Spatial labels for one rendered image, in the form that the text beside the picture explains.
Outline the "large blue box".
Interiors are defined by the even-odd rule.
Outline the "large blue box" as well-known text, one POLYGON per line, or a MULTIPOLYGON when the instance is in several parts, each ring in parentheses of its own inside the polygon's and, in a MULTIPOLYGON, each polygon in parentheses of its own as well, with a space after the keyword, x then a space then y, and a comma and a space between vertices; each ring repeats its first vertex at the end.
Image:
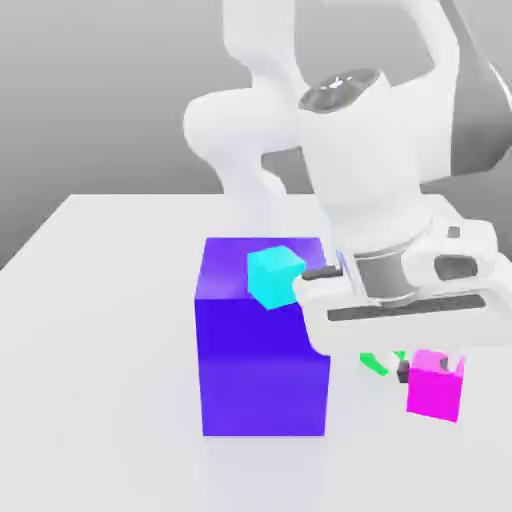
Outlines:
POLYGON ((267 310, 247 290, 248 254, 285 246, 324 266, 319 239, 206 240, 194 297, 202 431, 210 437, 320 437, 330 359, 296 303, 267 310))

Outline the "small green cube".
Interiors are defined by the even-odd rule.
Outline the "small green cube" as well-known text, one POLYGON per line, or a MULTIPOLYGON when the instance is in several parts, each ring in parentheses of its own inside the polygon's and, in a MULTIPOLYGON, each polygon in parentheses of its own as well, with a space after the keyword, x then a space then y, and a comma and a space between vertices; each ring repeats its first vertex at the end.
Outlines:
POLYGON ((395 374, 400 362, 405 360, 406 351, 388 351, 381 353, 363 352, 359 355, 360 362, 380 376, 395 374))

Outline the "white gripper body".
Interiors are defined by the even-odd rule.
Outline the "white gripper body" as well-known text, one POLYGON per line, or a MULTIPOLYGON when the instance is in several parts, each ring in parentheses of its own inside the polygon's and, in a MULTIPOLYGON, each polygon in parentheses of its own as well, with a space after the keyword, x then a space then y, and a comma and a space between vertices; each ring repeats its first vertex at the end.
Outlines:
POLYGON ((294 280, 312 347, 320 354, 512 344, 512 285, 450 283, 402 307, 363 302, 346 277, 294 280))

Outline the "small cyan cube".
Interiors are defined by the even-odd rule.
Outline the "small cyan cube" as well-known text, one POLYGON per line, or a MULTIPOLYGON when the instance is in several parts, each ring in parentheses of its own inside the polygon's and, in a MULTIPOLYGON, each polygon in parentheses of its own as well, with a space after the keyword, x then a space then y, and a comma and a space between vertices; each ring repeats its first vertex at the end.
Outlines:
POLYGON ((247 290, 266 309, 296 302, 293 281, 306 262, 286 246, 276 246, 247 255, 247 290))

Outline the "small magenta cube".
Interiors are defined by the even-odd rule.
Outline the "small magenta cube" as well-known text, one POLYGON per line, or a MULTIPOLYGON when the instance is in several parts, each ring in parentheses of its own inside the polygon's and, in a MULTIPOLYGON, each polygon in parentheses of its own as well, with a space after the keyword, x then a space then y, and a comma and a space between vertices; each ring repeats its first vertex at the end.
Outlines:
POLYGON ((443 352, 418 350, 408 372, 406 411, 456 423, 459 417, 465 358, 460 357, 454 371, 444 361, 443 352))

